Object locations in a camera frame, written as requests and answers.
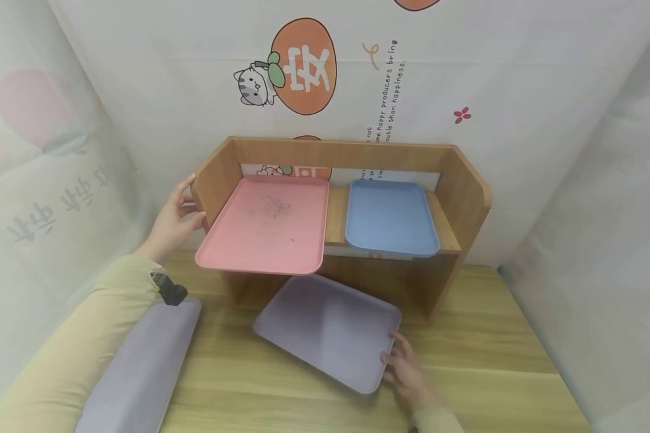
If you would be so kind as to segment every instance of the sleeve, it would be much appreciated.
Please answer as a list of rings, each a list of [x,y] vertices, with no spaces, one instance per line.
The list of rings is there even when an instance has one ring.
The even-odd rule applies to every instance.
[[[0,402],[0,433],[72,433],[84,403],[159,292],[141,256],[116,260],[46,341]]]
[[[453,412],[445,407],[422,409],[412,417],[415,426],[410,431],[419,433],[465,433]]]

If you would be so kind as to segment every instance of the chinese character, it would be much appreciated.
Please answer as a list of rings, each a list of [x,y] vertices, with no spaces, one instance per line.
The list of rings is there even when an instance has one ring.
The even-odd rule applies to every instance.
[[[321,51],[320,59],[311,54],[308,45],[303,45],[300,50],[297,47],[291,47],[288,53],[289,64],[284,65],[284,73],[289,74],[291,78],[289,86],[292,90],[300,91],[305,88],[306,91],[311,91],[311,85],[319,86],[322,78],[325,90],[330,91],[330,81],[325,72],[325,62],[330,56],[330,50]],[[297,69],[296,58],[298,55],[302,56],[303,67],[301,69]],[[314,75],[311,75],[311,65],[315,67]],[[297,76],[303,78],[303,84],[297,82]]]
[[[39,206],[38,203],[34,202],[34,209],[36,212],[29,214],[28,221],[17,216],[14,218],[15,227],[7,227],[7,230],[14,235],[15,242],[33,242],[36,239],[36,236],[34,236],[35,233],[29,229],[30,226],[33,226],[36,230],[45,230],[46,234],[50,233],[53,229],[53,224],[55,224],[56,220],[53,219],[53,210],[51,207]]]
[[[94,172],[94,177],[96,177],[99,181],[99,186],[107,186],[108,185],[108,177],[109,173],[108,170],[103,168],[101,164],[98,165],[96,171]]]
[[[70,191],[70,188],[65,188],[65,196],[61,195],[60,200],[67,206],[66,211],[82,209],[80,200],[84,201],[87,206],[91,205],[91,198],[94,196],[91,191],[91,185],[88,181],[82,180],[82,177],[77,177],[79,186],[75,187],[75,191]]]

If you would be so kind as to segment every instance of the fabric backdrop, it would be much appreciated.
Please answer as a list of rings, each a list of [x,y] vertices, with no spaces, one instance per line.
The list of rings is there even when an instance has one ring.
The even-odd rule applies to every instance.
[[[0,397],[141,242],[143,197],[46,1],[0,0]]]
[[[650,40],[650,0],[51,5],[157,201],[229,135],[454,143],[494,189],[470,256],[490,265]],[[272,51],[284,87],[265,92]],[[240,90],[250,78],[260,90]]]
[[[650,433],[650,46],[500,268],[602,433]]]

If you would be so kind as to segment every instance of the cartoon cat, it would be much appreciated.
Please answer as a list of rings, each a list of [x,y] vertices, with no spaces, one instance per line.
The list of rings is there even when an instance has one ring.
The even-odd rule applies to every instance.
[[[284,169],[281,167],[267,167],[266,165],[262,166],[261,170],[258,170],[255,174],[260,174],[262,176],[285,176]]]
[[[234,73],[241,94],[240,102],[246,105],[274,105],[277,94],[267,74],[268,67],[269,64],[265,62],[253,62],[247,69]]]

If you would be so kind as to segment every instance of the wrist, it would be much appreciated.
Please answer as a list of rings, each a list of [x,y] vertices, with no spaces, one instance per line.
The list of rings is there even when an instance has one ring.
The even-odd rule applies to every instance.
[[[142,245],[133,253],[136,256],[143,256],[155,263],[161,264],[164,261],[166,252],[163,248],[158,247],[150,239],[143,242]]]
[[[424,409],[441,406],[441,400],[430,387],[424,387],[411,398],[412,411],[417,412]]]

